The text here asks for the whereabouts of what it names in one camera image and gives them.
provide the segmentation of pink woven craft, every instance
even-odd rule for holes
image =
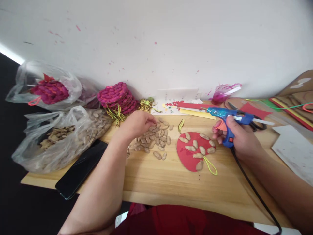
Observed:
[[[45,75],[45,80],[40,81],[30,92],[40,95],[45,104],[55,104],[69,97],[65,86],[47,75]]]
[[[124,82],[107,86],[98,93],[98,100],[104,108],[111,110],[117,110],[118,104],[121,107],[121,113],[125,115],[131,114],[139,106],[139,101],[135,100]]]

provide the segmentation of green wire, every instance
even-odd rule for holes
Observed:
[[[306,103],[306,104],[300,104],[300,105],[296,105],[296,106],[293,106],[293,107],[289,107],[289,108],[275,108],[275,107],[271,107],[269,105],[267,105],[265,102],[261,101],[261,100],[250,100],[250,99],[244,99],[244,100],[249,100],[249,101],[259,101],[263,104],[265,104],[266,106],[272,108],[272,109],[290,109],[290,108],[296,108],[296,107],[300,107],[300,106],[303,106],[303,105],[306,105],[306,104],[313,104],[313,102],[310,102],[310,103]]]

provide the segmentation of black phone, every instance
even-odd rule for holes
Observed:
[[[65,200],[69,200],[75,195],[88,175],[98,164],[107,146],[107,143],[96,140],[56,183],[56,190]]]

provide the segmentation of clear plastic bag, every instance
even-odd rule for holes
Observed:
[[[36,113],[26,115],[26,138],[12,155],[12,159],[26,170],[49,173],[60,170],[80,156],[111,126],[112,120],[103,109],[86,110],[76,106],[69,112]],[[73,126],[66,138],[43,150],[40,143],[53,128]]]
[[[97,100],[99,90],[87,80],[78,79],[72,73],[45,62],[26,61],[18,68],[15,78],[16,85],[7,95],[6,101],[29,103],[38,98],[38,95],[31,94],[29,91],[44,79],[44,74],[61,82],[68,90],[69,97],[55,104],[45,104],[40,100],[37,105],[42,108],[51,111],[66,111],[79,105],[86,106],[91,101],[95,103]]]

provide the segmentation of hot glue gun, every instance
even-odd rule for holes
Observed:
[[[210,113],[212,116],[219,117],[220,119],[223,120],[225,124],[226,124],[226,118],[229,115],[234,116],[235,121],[242,125],[249,125],[251,122],[257,121],[255,120],[255,116],[253,114],[244,113],[239,110],[230,110],[230,109],[219,108],[219,107],[209,107],[207,109],[207,112]],[[226,138],[223,141],[223,145],[225,147],[231,148],[234,146],[233,142],[234,142],[235,136],[230,130],[230,128],[228,128],[227,125],[226,127],[227,127],[227,134],[226,134]]]

